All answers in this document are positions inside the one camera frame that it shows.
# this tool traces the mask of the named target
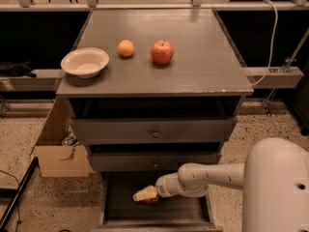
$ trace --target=black cable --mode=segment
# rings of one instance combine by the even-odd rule
[[[1,173],[4,173],[4,174],[6,174],[6,175],[9,175],[10,177],[15,178],[16,182],[18,183],[17,192],[19,192],[20,182],[18,181],[18,179],[16,178],[16,176],[13,175],[13,174],[10,174],[10,173],[8,173],[8,172],[6,172],[6,171],[4,171],[4,170],[1,170],[1,169],[0,169],[0,172],[1,172]],[[19,201],[18,201],[18,204],[17,204],[17,213],[18,213],[18,221],[17,221],[17,225],[16,225],[15,232],[17,232],[18,227],[19,227],[19,224],[21,223],[21,220],[20,220]]]

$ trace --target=speckled floor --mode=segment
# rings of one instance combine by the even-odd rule
[[[285,104],[273,102],[271,111],[273,116],[267,116],[259,101],[243,104],[234,132],[223,147],[220,163],[244,162],[252,145],[267,137],[286,138],[309,151],[309,136],[300,134],[297,120]],[[1,170],[14,174],[18,180],[22,178],[44,121],[43,115],[8,116],[0,120]],[[12,177],[0,174],[0,185],[15,188],[16,183]],[[20,201],[22,222],[18,232],[90,231],[98,226],[102,190],[97,174],[89,178],[42,178],[37,168]],[[210,198],[215,225],[223,225],[225,232],[240,232],[241,191],[211,186]],[[0,212],[4,209],[5,204],[1,203]],[[16,221],[17,209],[7,226],[9,232],[15,230]]]

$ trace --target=white bowl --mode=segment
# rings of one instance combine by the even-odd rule
[[[68,53],[61,61],[61,68],[66,73],[80,78],[97,75],[108,63],[108,54],[98,48],[85,47]]]

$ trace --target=wire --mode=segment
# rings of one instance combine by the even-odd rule
[[[16,182],[18,183],[18,189],[17,189],[17,192],[19,193],[20,182],[18,181],[18,179],[16,178],[16,176],[15,176],[15,175],[13,175],[13,174],[8,173],[8,172],[6,172],[6,171],[3,171],[3,170],[1,170],[1,169],[0,169],[0,172],[1,172],[1,173],[4,173],[4,174],[6,174],[6,175],[9,175],[9,176],[11,176],[11,177],[13,177],[13,178],[15,178]],[[19,227],[19,224],[21,223],[21,220],[20,220],[19,201],[17,202],[17,213],[18,213],[18,220],[17,220],[17,225],[16,225],[15,232],[17,232],[18,227]]]
[[[259,80],[257,80],[254,83],[251,83],[252,87],[256,86],[258,83],[260,83],[265,78],[265,76],[267,76],[267,72],[270,68],[270,64],[271,64],[271,60],[272,60],[273,41],[274,41],[274,36],[275,36],[275,32],[276,32],[276,29],[277,29],[277,23],[278,23],[278,11],[277,11],[277,8],[275,7],[275,5],[270,0],[264,0],[263,2],[269,4],[273,8],[274,13],[275,13],[275,19],[274,19],[274,24],[273,24],[272,34],[271,34],[269,60],[268,60],[267,69],[266,69],[265,73],[263,74],[263,76]]]

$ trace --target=white cable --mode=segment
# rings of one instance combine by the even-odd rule
[[[274,40],[274,36],[275,36],[276,28],[277,28],[277,22],[278,22],[278,11],[277,11],[277,8],[275,7],[275,5],[270,0],[264,0],[263,2],[269,4],[273,8],[273,10],[275,12],[275,19],[274,19],[271,41],[270,41],[270,52],[269,52],[269,61],[268,61],[267,69],[266,69],[264,75],[259,80],[257,80],[254,83],[251,83],[252,87],[254,87],[258,83],[260,83],[265,78],[265,76],[267,76],[267,72],[268,72],[268,70],[270,68],[270,64],[271,64],[272,50],[273,50],[273,40]]]

